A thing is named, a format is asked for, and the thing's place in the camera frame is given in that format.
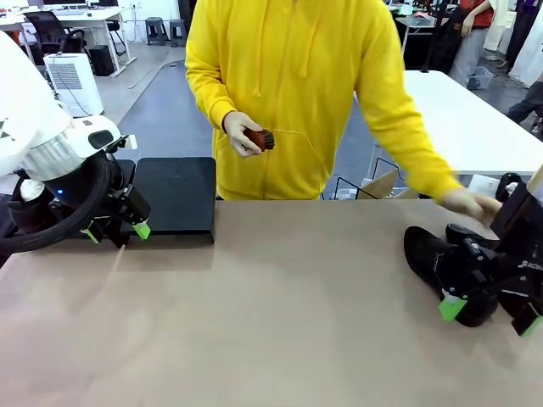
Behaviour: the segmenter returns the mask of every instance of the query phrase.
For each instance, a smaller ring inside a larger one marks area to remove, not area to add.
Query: white table
[[[459,176],[531,176],[541,167],[543,142],[449,76],[408,70],[406,90],[423,115],[436,151]],[[368,178],[381,152],[375,144]]]
[[[441,25],[447,22],[448,19],[443,19],[441,21]],[[401,43],[401,54],[403,55],[406,51],[406,45],[407,45],[407,37],[409,36],[431,36],[433,34],[432,31],[421,31],[421,30],[433,30],[435,21],[432,25],[420,25],[420,24],[413,24],[410,20],[407,19],[407,17],[399,17],[396,19],[400,24],[403,24],[406,26],[406,33],[404,34],[404,39]]]
[[[26,40],[26,35],[21,24],[20,15],[8,15],[6,17],[0,17],[0,30],[1,31],[22,31],[23,35],[23,45],[25,46],[26,54],[34,62],[34,57],[32,56],[32,51]]]
[[[57,18],[60,20],[62,25],[66,28],[97,28],[103,31],[105,38],[108,41],[109,53],[115,64],[115,72],[111,76],[119,75],[123,70],[126,69],[126,66],[134,62],[136,59],[133,58],[130,54],[130,46],[126,39],[125,26],[123,24],[122,12],[128,10],[128,8],[122,7],[110,7],[98,10],[82,10],[83,14],[78,15],[57,15]],[[115,53],[115,48],[111,36],[109,35],[108,30],[108,20],[118,20],[120,25],[120,30],[122,32],[123,39],[126,44],[126,56],[127,61],[121,63],[117,54]],[[22,31],[23,32],[23,43],[26,48],[26,52],[31,56],[30,48],[25,37],[25,31],[23,30],[22,25],[26,24],[25,16],[20,15],[11,15],[9,17],[0,19],[0,30],[2,31]]]

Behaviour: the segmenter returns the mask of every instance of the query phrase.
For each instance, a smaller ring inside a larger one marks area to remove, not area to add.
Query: person in background
[[[526,38],[532,29],[535,22],[535,17],[539,12],[536,0],[518,0],[516,7],[517,15],[515,16],[515,24],[512,28],[511,40],[507,46],[506,59],[500,68],[507,71],[512,70],[512,67],[517,61],[520,50],[523,48]]]
[[[536,110],[543,110],[543,74],[529,87],[526,97],[509,109],[507,117],[520,123]]]
[[[404,86],[382,0],[199,0],[187,79],[214,127],[220,197],[318,199],[358,95],[371,133],[416,190],[483,222],[497,201],[472,194],[434,151]],[[244,131],[273,132],[264,153]]]
[[[452,63],[449,77],[467,87],[469,78],[483,55],[486,35],[494,19],[496,0],[460,0],[467,12],[462,24],[462,44]]]

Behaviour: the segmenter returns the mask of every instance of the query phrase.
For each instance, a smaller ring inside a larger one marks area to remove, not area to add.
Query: red brush
[[[250,129],[245,129],[244,135],[247,136],[251,142],[256,144],[262,152],[273,150],[275,147],[275,138],[273,137],[273,133],[269,130],[252,131]]]

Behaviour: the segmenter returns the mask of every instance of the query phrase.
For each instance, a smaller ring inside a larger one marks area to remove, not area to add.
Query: hand
[[[244,159],[251,155],[262,154],[262,150],[244,135],[245,129],[262,131],[262,127],[252,121],[248,115],[241,112],[230,112],[224,117],[222,126],[230,139],[230,144]]]
[[[465,188],[447,193],[439,204],[452,212],[471,216],[487,227],[501,208],[501,203],[495,199],[482,197]]]
[[[475,16],[473,16],[471,13],[467,15],[466,19],[464,19],[464,23],[462,24],[462,32],[460,33],[462,38],[466,38],[469,33],[472,32],[474,21]]]

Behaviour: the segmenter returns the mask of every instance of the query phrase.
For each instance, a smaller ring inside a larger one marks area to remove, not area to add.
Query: black cable
[[[398,177],[402,181],[406,181],[406,179],[403,176],[401,176],[400,167],[398,165],[396,165],[394,163],[391,163],[390,161],[387,161],[386,159],[382,159],[381,157],[377,157],[377,160],[375,161],[375,167],[373,168],[373,176],[372,176],[373,180],[375,179],[375,174],[377,173],[377,167],[379,166],[379,161],[383,161],[384,163],[387,163],[387,164],[392,165],[393,167],[395,167],[398,170]]]
[[[0,239],[0,253],[13,254],[45,248],[73,236],[74,233],[88,226],[94,211],[108,193],[111,169],[103,153],[92,156],[85,164],[92,166],[93,173],[92,189],[87,201],[71,216],[45,231]]]

